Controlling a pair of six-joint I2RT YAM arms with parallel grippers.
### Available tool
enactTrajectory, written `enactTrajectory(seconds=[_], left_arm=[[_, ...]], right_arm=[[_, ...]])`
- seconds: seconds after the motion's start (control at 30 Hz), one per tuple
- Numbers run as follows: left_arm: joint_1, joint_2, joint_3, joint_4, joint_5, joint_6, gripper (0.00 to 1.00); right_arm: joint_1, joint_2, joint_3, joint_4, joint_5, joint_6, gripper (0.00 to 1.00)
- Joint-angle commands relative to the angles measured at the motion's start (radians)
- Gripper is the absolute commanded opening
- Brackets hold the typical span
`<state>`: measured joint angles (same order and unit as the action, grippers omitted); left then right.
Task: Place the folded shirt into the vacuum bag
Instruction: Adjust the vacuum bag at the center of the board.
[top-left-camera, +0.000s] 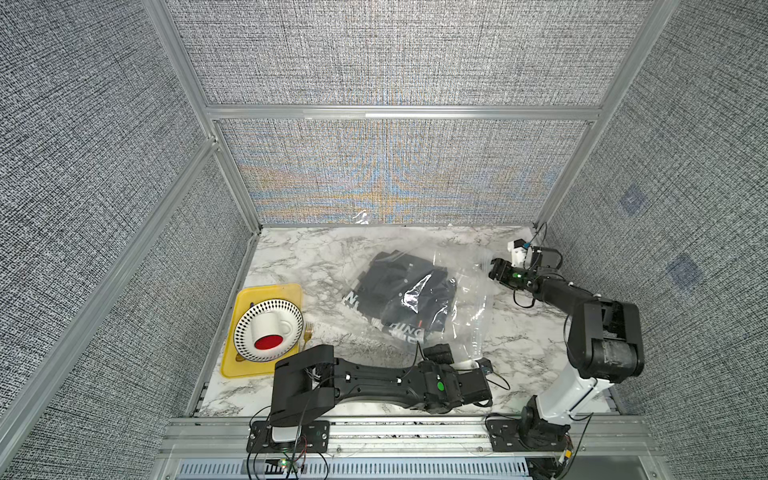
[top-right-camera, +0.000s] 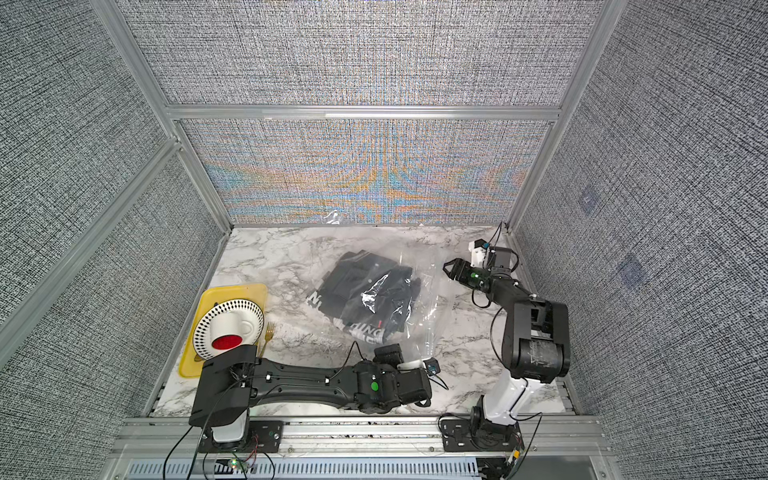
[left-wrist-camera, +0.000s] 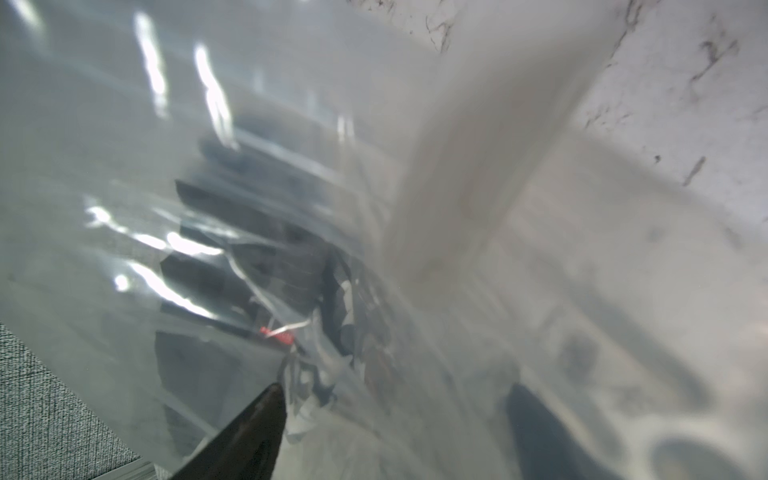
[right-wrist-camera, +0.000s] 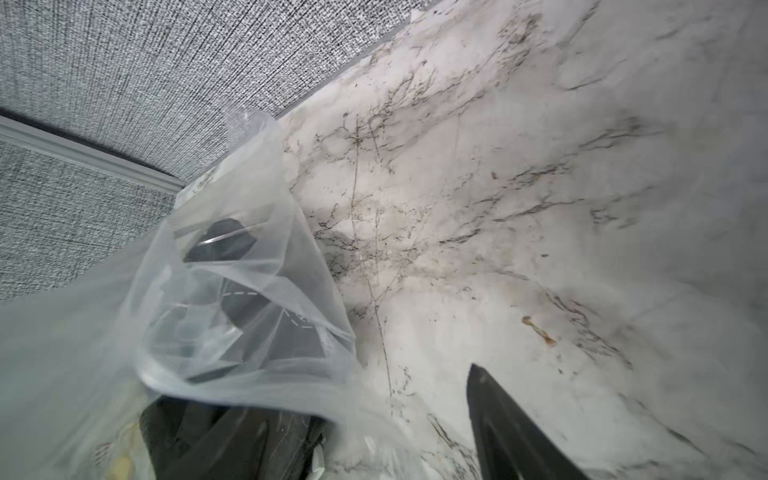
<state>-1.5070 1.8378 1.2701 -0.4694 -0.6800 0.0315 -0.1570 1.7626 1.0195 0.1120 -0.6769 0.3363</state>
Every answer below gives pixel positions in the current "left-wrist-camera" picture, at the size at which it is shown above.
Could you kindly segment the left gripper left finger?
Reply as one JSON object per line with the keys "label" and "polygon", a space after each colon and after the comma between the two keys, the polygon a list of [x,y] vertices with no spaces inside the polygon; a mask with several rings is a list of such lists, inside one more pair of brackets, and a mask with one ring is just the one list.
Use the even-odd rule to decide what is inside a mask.
{"label": "left gripper left finger", "polygon": [[270,480],[287,410],[283,387],[267,386],[173,480]]}

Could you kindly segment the black white plaid shirt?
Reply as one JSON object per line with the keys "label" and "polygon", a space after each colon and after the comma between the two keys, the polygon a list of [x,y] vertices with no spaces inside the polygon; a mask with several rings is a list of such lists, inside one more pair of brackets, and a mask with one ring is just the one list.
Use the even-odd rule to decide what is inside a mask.
{"label": "black white plaid shirt", "polygon": [[314,287],[307,332],[283,365],[290,443],[329,411],[366,424],[389,417],[402,383],[405,343],[379,279],[333,251]]}

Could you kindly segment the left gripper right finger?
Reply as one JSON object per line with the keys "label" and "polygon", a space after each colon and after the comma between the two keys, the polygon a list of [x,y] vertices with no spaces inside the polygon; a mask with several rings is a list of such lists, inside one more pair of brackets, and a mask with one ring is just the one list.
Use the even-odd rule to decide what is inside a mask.
{"label": "left gripper right finger", "polygon": [[506,411],[523,479],[620,479],[589,456],[527,386],[511,387]]}

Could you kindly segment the clear plastic vacuum bag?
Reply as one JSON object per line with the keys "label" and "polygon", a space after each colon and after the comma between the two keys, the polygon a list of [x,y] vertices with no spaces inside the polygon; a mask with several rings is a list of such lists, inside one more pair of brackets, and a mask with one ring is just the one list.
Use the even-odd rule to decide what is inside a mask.
{"label": "clear plastic vacuum bag", "polygon": [[767,244],[571,124],[597,1],[5,1],[1,317],[174,479],[763,479]]}

